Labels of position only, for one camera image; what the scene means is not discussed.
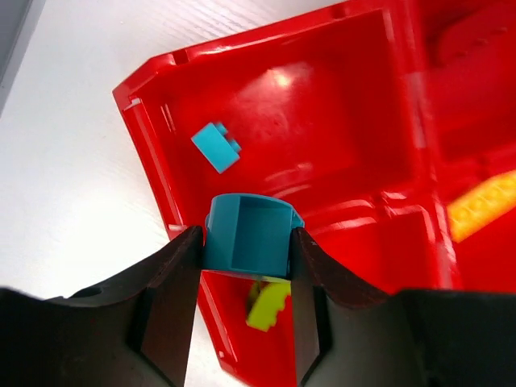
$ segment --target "white table surface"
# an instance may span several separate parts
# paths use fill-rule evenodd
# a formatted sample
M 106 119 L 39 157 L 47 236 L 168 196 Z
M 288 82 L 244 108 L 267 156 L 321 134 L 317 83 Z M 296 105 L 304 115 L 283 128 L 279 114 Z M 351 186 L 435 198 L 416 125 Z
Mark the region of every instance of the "white table surface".
M 167 242 L 111 96 L 147 58 L 334 2 L 46 0 L 0 118 L 0 285 L 68 297 Z M 186 385 L 241 385 L 198 311 Z

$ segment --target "small blue lego brick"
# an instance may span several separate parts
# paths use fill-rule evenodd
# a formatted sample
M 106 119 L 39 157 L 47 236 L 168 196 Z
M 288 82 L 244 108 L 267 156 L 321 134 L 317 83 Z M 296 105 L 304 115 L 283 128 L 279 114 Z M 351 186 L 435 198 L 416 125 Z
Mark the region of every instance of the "small blue lego brick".
M 206 224 L 203 268 L 275 278 L 289 276 L 290 232 L 305 225 L 289 203 L 243 193 L 215 197 Z
M 209 123 L 192 137 L 195 146 L 218 173 L 231 167 L 239 158 L 240 146 L 224 136 L 227 129 L 221 124 Z

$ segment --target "red plastic box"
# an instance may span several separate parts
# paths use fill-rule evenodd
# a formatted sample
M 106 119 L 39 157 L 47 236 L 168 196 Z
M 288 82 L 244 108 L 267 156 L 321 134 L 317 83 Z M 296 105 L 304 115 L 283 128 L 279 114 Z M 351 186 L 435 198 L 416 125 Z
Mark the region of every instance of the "red plastic box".
M 515 11 L 513 1 L 351 0 L 152 58 L 114 96 L 170 238 L 204 224 L 213 196 L 265 194 L 390 293 L 515 291 L 504 272 L 516 268 L 506 229 L 516 214 L 454 249 L 444 206 L 516 169 Z M 190 140 L 218 121 L 242 148 L 223 174 Z M 289 301 L 274 328 L 254 330 L 250 286 L 202 275 L 221 365 L 250 385 L 295 385 Z

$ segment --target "lime green lego piece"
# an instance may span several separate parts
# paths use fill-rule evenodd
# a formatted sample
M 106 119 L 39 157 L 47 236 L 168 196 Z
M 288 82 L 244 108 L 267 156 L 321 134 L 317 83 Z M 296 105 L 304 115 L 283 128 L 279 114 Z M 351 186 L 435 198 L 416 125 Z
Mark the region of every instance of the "lime green lego piece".
M 285 308 L 285 299 L 290 295 L 290 282 L 276 282 L 265 286 L 248 314 L 250 327 L 266 332 L 274 327 L 277 314 Z

